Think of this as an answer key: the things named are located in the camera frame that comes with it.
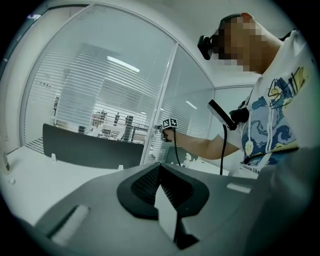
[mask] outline cord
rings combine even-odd
[[[179,161],[179,157],[178,157],[178,152],[177,152],[176,128],[173,128],[173,139],[174,139],[175,156],[176,156],[176,159],[178,160],[179,166],[181,166],[180,161]]]
[[[222,175],[222,169],[224,166],[224,154],[227,144],[227,127],[223,124],[223,131],[224,131],[224,140],[223,140],[223,147],[222,147],[222,154],[221,154],[221,163],[220,163],[220,175]]]

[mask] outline man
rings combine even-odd
[[[293,30],[281,41],[250,14],[234,14],[222,19],[212,45],[220,60],[236,60],[244,71],[261,74],[242,106],[248,109],[248,121],[227,131],[224,156],[244,152],[236,176],[257,178],[263,166],[276,164],[290,151],[319,144],[320,125],[302,112],[309,101],[309,109],[316,107],[310,92],[319,92],[318,69],[299,32]],[[173,141],[173,131],[164,132]],[[196,156],[216,160],[221,158],[224,134],[208,140],[177,132],[176,143]]]

